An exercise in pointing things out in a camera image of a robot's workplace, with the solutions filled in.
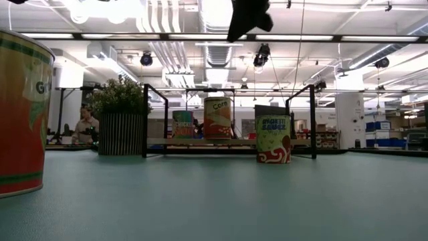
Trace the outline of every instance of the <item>striped planter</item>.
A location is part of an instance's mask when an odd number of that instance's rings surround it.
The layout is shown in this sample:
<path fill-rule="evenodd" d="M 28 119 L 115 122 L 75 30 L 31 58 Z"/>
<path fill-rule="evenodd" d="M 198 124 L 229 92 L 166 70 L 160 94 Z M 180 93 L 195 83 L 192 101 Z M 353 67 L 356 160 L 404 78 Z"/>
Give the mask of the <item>striped planter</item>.
<path fill-rule="evenodd" d="M 98 154 L 140 155 L 143 117 L 140 114 L 103 114 Z"/>

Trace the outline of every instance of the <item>cable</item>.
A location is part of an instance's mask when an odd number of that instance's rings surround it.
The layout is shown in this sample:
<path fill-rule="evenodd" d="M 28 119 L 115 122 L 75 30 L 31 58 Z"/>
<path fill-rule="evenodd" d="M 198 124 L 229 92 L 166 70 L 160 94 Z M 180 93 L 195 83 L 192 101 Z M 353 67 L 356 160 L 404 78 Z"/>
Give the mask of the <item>cable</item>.
<path fill-rule="evenodd" d="M 271 54 L 269 56 L 270 56 L 270 62 L 272 63 L 272 68 L 274 69 L 276 84 L 278 85 L 278 88 L 280 89 L 282 101 L 284 101 L 284 106 L 286 106 L 286 100 L 284 99 L 284 95 L 282 94 L 282 88 L 281 88 L 281 85 L 280 85 L 280 81 L 278 80 L 278 76 L 276 75 L 276 70 L 275 70 L 275 65 L 274 65 L 274 59 L 272 58 Z"/>
<path fill-rule="evenodd" d="M 12 2 L 9 2 L 9 30 L 12 30 L 11 6 Z"/>
<path fill-rule="evenodd" d="M 293 85 L 293 90 L 292 90 L 292 95 L 294 94 L 294 88 L 296 87 L 296 82 L 297 82 L 297 74 L 299 71 L 299 64 L 300 64 L 300 50 L 302 47 L 302 34 L 303 34 L 303 25 L 304 25 L 304 19 L 305 19 L 305 2 L 306 0 L 303 0 L 303 12 L 302 12 L 302 25 L 300 26 L 300 42 L 299 42 L 299 51 L 298 51 L 298 55 L 297 55 L 297 64 L 296 64 L 296 74 L 294 75 L 294 85 Z"/>
<path fill-rule="evenodd" d="M 37 5 L 37 4 L 33 4 L 33 3 L 29 3 L 29 2 L 25 2 L 25 4 L 28 4 L 30 6 L 33 7 L 41 7 L 41 8 L 49 8 L 49 9 L 53 9 L 53 8 L 66 8 L 67 6 L 42 6 L 42 5 Z"/>

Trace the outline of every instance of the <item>ceiling light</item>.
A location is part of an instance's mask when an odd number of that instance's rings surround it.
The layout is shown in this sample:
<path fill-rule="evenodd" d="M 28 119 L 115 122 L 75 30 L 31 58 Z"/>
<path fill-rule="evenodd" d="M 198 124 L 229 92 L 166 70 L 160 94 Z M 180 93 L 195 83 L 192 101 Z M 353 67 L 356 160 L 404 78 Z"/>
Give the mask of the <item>ceiling light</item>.
<path fill-rule="evenodd" d="M 227 34 L 215 34 L 215 33 L 194 33 L 194 34 L 170 34 L 170 39 L 218 39 L 226 40 Z M 240 39 L 247 38 L 246 35 L 240 37 Z"/>
<path fill-rule="evenodd" d="M 158 91 L 185 91 L 185 88 L 157 88 Z"/>
<path fill-rule="evenodd" d="M 137 33 L 137 34 L 83 33 L 82 37 L 84 39 L 159 39 L 160 38 L 159 34 L 147 34 L 147 33 Z"/>
<path fill-rule="evenodd" d="M 379 41 L 379 42 L 413 42 L 419 37 L 412 36 L 343 36 L 343 41 Z"/>
<path fill-rule="evenodd" d="M 304 41 L 330 41 L 333 39 L 331 35 L 275 35 L 275 34 L 257 34 L 256 39 L 258 40 L 302 40 Z"/>
<path fill-rule="evenodd" d="M 72 39 L 71 33 L 23 33 L 23 35 L 35 39 Z"/>
<path fill-rule="evenodd" d="M 235 44 L 235 43 L 195 43 L 195 46 L 198 47 L 206 47 L 206 46 L 213 46 L 213 47 L 242 47 L 243 44 Z"/>
<path fill-rule="evenodd" d="M 83 38 L 87 38 L 87 39 L 102 39 L 102 38 L 106 38 L 106 37 L 110 37 L 112 36 L 112 34 L 102 34 L 102 33 L 85 33 L 82 34 Z"/>

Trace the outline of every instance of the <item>seated person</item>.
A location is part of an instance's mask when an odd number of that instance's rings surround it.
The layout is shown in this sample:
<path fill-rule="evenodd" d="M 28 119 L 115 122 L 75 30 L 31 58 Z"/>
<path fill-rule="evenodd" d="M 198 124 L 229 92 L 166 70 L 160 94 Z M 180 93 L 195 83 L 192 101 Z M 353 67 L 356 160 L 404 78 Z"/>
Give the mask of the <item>seated person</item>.
<path fill-rule="evenodd" d="M 72 143 L 76 145 L 80 143 L 91 145 L 93 140 L 88 130 L 91 127 L 94 127 L 95 131 L 98 133 L 100 130 L 100 123 L 97 119 L 92 117 L 90 109 L 88 107 L 82 107 L 80 109 L 80 113 L 82 114 L 83 119 L 79 120 L 74 129 L 74 134 L 72 135 Z"/>

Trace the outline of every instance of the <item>table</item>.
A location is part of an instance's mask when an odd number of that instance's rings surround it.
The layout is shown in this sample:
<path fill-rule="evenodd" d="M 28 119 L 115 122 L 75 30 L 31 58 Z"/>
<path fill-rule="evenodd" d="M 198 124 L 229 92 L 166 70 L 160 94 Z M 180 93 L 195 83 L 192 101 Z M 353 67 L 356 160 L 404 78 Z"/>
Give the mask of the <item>table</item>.
<path fill-rule="evenodd" d="M 99 157 L 48 151 L 0 199 L 0 240 L 424 240 L 428 160 L 365 153 Z"/>

